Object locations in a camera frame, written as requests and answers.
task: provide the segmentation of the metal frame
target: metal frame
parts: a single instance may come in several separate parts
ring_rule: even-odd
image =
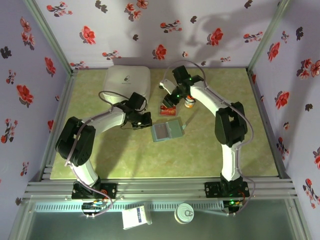
[[[63,54],[57,40],[50,30],[46,20],[35,0],[24,0],[40,28],[44,32],[46,39],[52,49],[58,55],[61,63],[70,78],[66,80],[65,88],[60,100],[60,105],[55,117],[55,129],[50,136],[45,154],[43,157],[42,171],[37,182],[29,182],[24,196],[23,204],[19,208],[14,226],[11,230],[10,240],[25,240],[31,226],[33,214],[39,209],[39,204],[70,204],[77,205],[90,199],[72,200],[73,180],[50,180],[51,170],[55,159],[55,142],[62,130],[67,114],[67,109],[72,95],[77,72],[72,72],[65,55]],[[284,11],[291,0],[283,0],[274,15],[264,37],[258,46],[247,69],[248,77],[252,77],[252,69],[257,62],[261,52],[265,49],[268,40],[271,38],[275,26],[279,23]],[[271,126],[268,124],[268,115],[259,100],[259,91],[252,86],[252,90],[259,108],[263,125],[268,136],[272,136]],[[256,182],[256,190],[253,193],[252,201],[256,200],[284,200],[288,212],[292,229],[297,240],[307,240],[310,233],[306,228],[306,221],[301,214],[300,204],[292,180],[286,174],[279,152],[275,148],[276,143],[272,142],[272,137],[268,137],[272,154],[275,159],[278,176],[253,177]],[[117,205],[131,206],[132,203],[152,202],[152,203],[177,203],[188,201],[190,203],[204,203],[202,208],[210,209],[209,203],[230,200],[231,198],[206,198],[205,182],[219,182],[218,177],[189,177],[189,178],[135,178],[135,179],[103,179],[102,182],[112,182],[118,184],[115,202]],[[252,191],[253,184],[248,182],[248,187]],[[79,209],[68,209],[68,212],[77,212]]]
[[[286,10],[288,9],[289,4],[291,3],[292,0],[282,0],[269,24],[267,27],[263,38],[258,45],[257,49],[255,50],[255,53],[249,63],[248,70],[252,71],[255,64],[257,63],[259,57],[263,53],[264,49],[267,47],[267,44],[271,37],[273,36],[275,30],[277,29],[278,24],[280,23],[282,16],[285,14]]]
[[[23,0],[25,5],[28,7],[29,11],[33,15],[35,21],[38,23],[39,28],[43,32],[46,40],[48,41],[49,45],[51,46],[52,50],[60,60],[60,63],[63,65],[65,71],[69,74],[69,76],[72,75],[72,70],[70,68],[69,62],[62,51],[55,35],[51,31],[45,17],[43,16],[38,4],[35,0]]]

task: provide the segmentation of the can lid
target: can lid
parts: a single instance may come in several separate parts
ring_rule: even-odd
[[[194,218],[194,215],[194,209],[187,203],[180,204],[176,209],[176,217],[178,222],[182,222],[184,224],[190,223]]]

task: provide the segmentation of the table surface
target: table surface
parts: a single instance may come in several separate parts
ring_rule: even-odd
[[[152,122],[163,123],[178,119],[187,123],[183,137],[153,142],[151,129],[120,129],[113,127],[94,140],[90,160],[102,178],[168,178],[217,177],[222,169],[222,147],[215,136],[215,118],[200,102],[186,108],[178,105],[177,117],[159,115],[159,104],[166,95],[158,88],[164,69],[151,69],[151,91],[148,111]],[[201,74],[190,68],[191,75]],[[206,68],[208,84],[232,102],[241,102],[254,129],[254,140],[241,149],[240,166],[248,176],[277,176],[262,119],[244,68]],[[98,98],[103,89],[106,69],[80,70],[72,92],[66,120],[72,116],[83,119],[109,108]],[[174,82],[169,71],[167,79]],[[51,179],[74,179],[65,160],[56,155]]]

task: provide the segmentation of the cable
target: cable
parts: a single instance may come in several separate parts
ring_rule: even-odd
[[[105,194],[104,192],[98,191],[98,190],[90,187],[89,185],[87,185],[84,181],[82,181],[82,180],[80,179],[80,177],[78,176],[78,174],[76,173],[76,171],[74,170],[74,166],[71,164],[70,159],[71,159],[71,157],[72,157],[72,154],[73,154],[74,151],[75,151],[76,145],[77,145],[78,140],[79,140],[79,136],[80,136],[82,130],[85,128],[85,126],[88,125],[89,123],[92,123],[93,121],[95,121],[96,119],[98,119],[98,118],[100,118],[100,117],[104,117],[104,116],[110,114],[110,113],[114,110],[114,105],[113,105],[111,102],[109,102],[109,101],[107,101],[107,100],[105,100],[104,98],[101,97],[101,94],[102,94],[102,93],[112,93],[112,94],[119,95],[119,96],[121,96],[121,97],[123,97],[123,98],[125,98],[125,99],[129,99],[129,98],[127,98],[126,96],[124,96],[124,95],[122,95],[122,94],[120,94],[120,93],[114,92],[114,91],[107,91],[107,90],[100,91],[100,92],[98,93],[99,98],[100,98],[102,101],[104,101],[105,103],[110,104],[110,105],[111,105],[111,109],[109,109],[109,110],[106,111],[106,112],[103,112],[103,113],[100,113],[100,114],[98,114],[98,115],[93,116],[92,118],[90,118],[90,119],[87,120],[84,124],[81,125],[81,127],[79,128],[79,130],[78,130],[78,132],[77,132],[77,134],[76,134],[76,136],[75,136],[74,142],[73,142],[72,147],[71,147],[70,152],[69,152],[69,155],[68,155],[68,157],[66,158],[66,161],[65,161],[65,164],[64,164],[65,167],[66,167],[66,166],[70,166],[70,168],[71,168],[73,174],[75,175],[76,179],[77,179],[82,185],[84,185],[86,188],[90,189],[90,190],[93,191],[93,192],[96,192],[96,193],[98,193],[98,194],[100,194],[100,195],[105,196],[106,198],[108,198],[108,199],[110,200],[109,206],[108,206],[107,208],[105,208],[104,210],[102,210],[102,211],[100,211],[100,212],[98,212],[98,213],[96,213],[96,214],[86,215],[87,217],[90,217],[90,218],[94,218],[94,217],[96,217],[96,216],[99,216],[99,215],[101,215],[101,214],[109,211],[109,210],[112,208],[112,206],[113,206],[113,201],[112,201],[111,197],[108,196],[107,194]]]
[[[238,190],[238,192],[239,192],[239,193],[242,195],[242,197],[243,197],[243,199],[242,199],[241,201],[239,201],[239,202],[243,203],[244,200],[246,199],[246,196],[245,196],[245,194],[244,194],[243,191]]]
[[[200,69],[200,71],[202,72],[202,75],[203,75],[203,82],[204,82],[204,85],[205,85],[205,90],[208,90],[211,94],[213,94],[220,102],[221,104],[224,104],[226,106],[228,106],[229,108],[231,108],[234,112],[236,112],[241,118],[243,118],[245,120],[245,122],[247,123],[247,125],[249,126],[250,128],[250,131],[251,131],[251,138],[248,140],[248,141],[245,141],[245,142],[242,142],[240,143],[238,146],[235,147],[235,169],[236,171],[239,173],[239,175],[243,178],[243,179],[247,179],[249,180],[250,182],[253,183],[253,188],[252,188],[252,192],[251,192],[251,195],[248,197],[248,199],[246,200],[245,204],[243,205],[243,207],[241,207],[236,213],[239,214],[248,204],[249,200],[252,198],[252,196],[254,195],[254,192],[256,190],[256,183],[250,179],[249,177],[245,176],[242,174],[240,168],[239,168],[239,150],[241,149],[241,147],[249,144],[252,142],[252,140],[254,139],[254,128],[252,127],[251,123],[249,122],[249,120],[246,118],[246,116],[244,114],[242,114],[239,110],[237,110],[236,108],[234,108],[231,104],[227,103],[223,98],[221,98],[220,96],[218,96],[216,93],[214,93],[213,91],[210,90],[209,88],[209,85],[207,84],[206,82],[206,74],[205,74],[205,71],[198,65],[196,64],[195,62],[193,61],[189,61],[189,60],[180,60],[180,61],[175,61],[171,64],[169,64],[169,66],[167,67],[167,69],[165,70],[164,72],[164,75],[163,75],[163,79],[164,80],[166,78],[166,75],[167,75],[167,72],[169,70],[169,68],[173,65],[173,64],[176,64],[176,63],[180,63],[180,62],[188,62],[188,63],[192,63],[193,65],[195,65],[198,69]]]
[[[111,104],[111,105],[112,105],[112,103],[110,103],[109,101],[105,100],[105,99],[101,96],[101,94],[103,94],[103,93],[116,94],[116,95],[118,95],[118,96],[121,96],[121,97],[129,100],[129,98],[126,97],[125,95],[122,95],[122,94],[117,93],[117,92],[115,92],[115,91],[107,91],[107,90],[100,91],[100,92],[98,93],[99,98],[100,98],[102,101],[104,101],[105,103],[107,103],[107,104]]]

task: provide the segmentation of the red box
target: red box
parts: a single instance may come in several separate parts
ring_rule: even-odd
[[[161,116],[175,116],[177,114],[176,106],[167,108],[164,105],[160,106],[160,115]]]

